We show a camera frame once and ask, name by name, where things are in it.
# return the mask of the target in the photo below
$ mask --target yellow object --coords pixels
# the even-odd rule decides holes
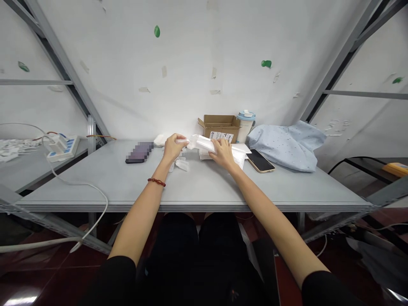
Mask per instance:
[[[398,177],[404,177],[408,175],[408,166],[405,166],[401,163],[389,163],[386,164],[382,169]]]

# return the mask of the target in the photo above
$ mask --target green wall sticker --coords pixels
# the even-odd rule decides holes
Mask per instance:
[[[270,60],[262,61],[261,66],[271,68],[272,67],[272,62]]]
[[[392,81],[392,83],[393,83],[393,84],[401,83],[403,79],[404,79],[404,78],[400,76],[400,77],[396,78],[394,81]]]
[[[156,36],[157,38],[159,38],[160,36],[160,28],[158,25],[154,27],[154,36]]]
[[[24,70],[25,72],[30,72],[30,69],[22,62],[18,62],[18,66],[20,67],[21,70]]]

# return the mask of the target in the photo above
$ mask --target red bracelet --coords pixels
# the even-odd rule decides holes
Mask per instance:
[[[155,178],[148,178],[147,181],[155,181],[156,183],[158,183],[159,185],[162,185],[163,187],[166,187],[166,184],[163,183],[160,180],[156,180]]]

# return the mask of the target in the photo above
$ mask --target black sleeve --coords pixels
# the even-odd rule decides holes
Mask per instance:
[[[129,305],[135,291],[136,266],[125,256],[109,258],[78,303],[83,305]]]
[[[363,306],[333,274],[327,271],[316,271],[308,275],[302,285],[304,306]]]

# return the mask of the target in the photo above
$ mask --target forearm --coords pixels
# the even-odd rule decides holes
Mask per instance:
[[[269,200],[259,187],[239,168],[229,169],[246,203],[272,238],[279,253],[302,287],[306,276],[328,269],[305,244],[285,215]]]
[[[170,166],[171,162],[162,160],[152,178],[165,182]],[[137,265],[159,210],[162,193],[162,185],[147,183],[123,221],[109,258],[127,256]]]

